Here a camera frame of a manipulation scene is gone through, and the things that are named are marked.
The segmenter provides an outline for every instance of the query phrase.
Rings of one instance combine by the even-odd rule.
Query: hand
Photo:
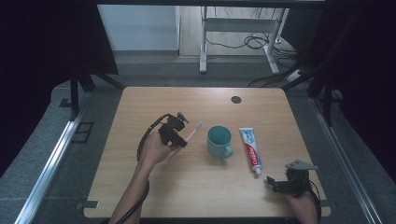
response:
[[[294,215],[302,224],[318,224],[317,209],[312,195],[306,191],[300,197],[294,198],[290,194],[285,194]]]
[[[143,145],[140,161],[153,167],[156,163],[163,161],[176,148],[177,146],[174,145],[164,145],[161,135],[158,132],[153,132],[146,139],[145,145]]]

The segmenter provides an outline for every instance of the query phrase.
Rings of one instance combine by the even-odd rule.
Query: gray carpet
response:
[[[199,73],[198,63],[120,63],[119,70],[120,75],[112,77],[127,86],[246,87],[251,80],[270,74],[267,63],[209,63],[205,75]],[[91,127],[91,134],[88,138],[84,132],[75,135],[76,142],[67,149],[34,223],[102,221],[85,218],[79,206],[88,197],[121,91],[93,78],[96,89],[81,121],[81,130]],[[323,218],[322,223],[368,223],[305,94],[308,85],[306,82],[287,91],[287,96],[312,160],[319,166],[318,176],[332,207],[332,214]],[[46,115],[0,181],[2,223],[15,221],[70,116],[70,108],[59,107],[63,98],[69,98],[68,83],[55,88],[52,95]],[[383,223],[396,223],[393,213],[396,211],[395,184],[350,128],[337,103],[332,105],[332,123]],[[267,223],[262,219],[245,221]],[[231,223],[230,220],[215,222]]]

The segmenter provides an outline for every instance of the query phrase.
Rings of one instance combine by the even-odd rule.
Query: floor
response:
[[[183,15],[195,15],[196,17],[200,14],[199,8],[198,10],[189,7],[186,9],[190,9],[192,12],[181,11],[182,24],[183,21],[188,20],[188,17]],[[227,8],[226,11],[226,8],[218,7],[216,13],[218,16],[228,16],[227,13],[233,16],[233,13],[237,13],[233,11],[234,9]],[[272,12],[272,9],[268,9],[265,17],[272,16]],[[210,9],[210,13],[214,13],[214,8]],[[245,17],[250,17],[251,13],[254,15],[255,12],[244,13]],[[188,31],[192,27],[194,26],[182,27],[181,30]],[[240,34],[240,38],[230,37],[236,38],[236,40],[227,42],[228,37],[223,35],[225,34],[214,34],[207,38],[213,41],[225,40],[224,44],[237,46],[239,45],[238,40],[243,43],[243,39],[246,37],[246,34]],[[184,46],[182,43],[187,42],[187,39],[190,42],[185,44],[186,47],[182,47]],[[120,75],[112,77],[127,86],[247,87],[252,80],[272,76],[262,50],[226,49],[220,46],[208,46],[210,55],[208,57],[208,72],[206,75],[202,75],[199,73],[199,57],[197,57],[200,44],[199,36],[182,32],[180,40],[180,56],[161,54],[160,52],[155,55],[115,52]],[[280,46],[290,48],[283,41]],[[286,71],[293,64],[293,60],[282,61],[283,63],[285,67],[280,67]],[[103,220],[103,218],[85,218],[82,215],[82,208],[88,197],[122,91],[95,76],[92,78],[96,85],[95,92],[85,93],[79,90],[81,99],[85,97],[89,99],[81,123],[91,126],[91,132],[87,137],[85,126],[81,126],[74,134],[74,142],[64,153],[41,204],[36,213],[32,214],[34,216],[32,217],[33,223],[100,223]],[[265,84],[265,81],[265,79],[261,79],[250,87],[260,87]],[[287,82],[284,78],[275,84],[281,86]],[[314,99],[307,97],[305,90],[309,84],[308,80],[287,91],[286,94],[310,156],[313,162],[319,166],[318,175],[329,199],[328,204],[332,208],[332,214],[323,218],[322,223],[396,223],[394,214],[396,210],[395,184],[375,159],[370,149],[364,145],[347,123],[337,102],[332,104],[333,126],[329,128],[323,124],[319,116],[321,97]],[[70,107],[60,105],[64,99],[67,102],[67,99],[70,98],[69,92],[70,87],[67,82],[53,90],[51,104],[46,114],[37,125],[19,157],[1,178],[0,220],[2,223],[15,222],[62,135],[70,118]],[[332,134],[335,136],[335,140],[329,137]],[[337,151],[337,146],[341,146],[341,154],[346,155],[346,161],[342,155],[339,155],[340,151]],[[343,163],[351,165],[352,174],[350,170],[345,170]],[[356,176],[358,179],[349,178],[351,176]],[[361,183],[363,191],[355,190],[359,183]],[[366,193],[368,197],[360,195],[360,192]],[[369,201],[361,203],[361,198],[369,199]],[[382,222],[368,219],[365,214],[367,209],[365,210],[363,207],[365,204],[374,205],[375,212]],[[240,221],[239,223],[268,223],[266,219],[238,221]]]

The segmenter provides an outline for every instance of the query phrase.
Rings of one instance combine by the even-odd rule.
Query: teal mug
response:
[[[207,150],[215,158],[227,159],[233,155],[231,132],[224,126],[214,126],[207,133]]]

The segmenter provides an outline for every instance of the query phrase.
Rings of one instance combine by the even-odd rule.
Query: wall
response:
[[[113,50],[178,50],[174,6],[98,6]]]

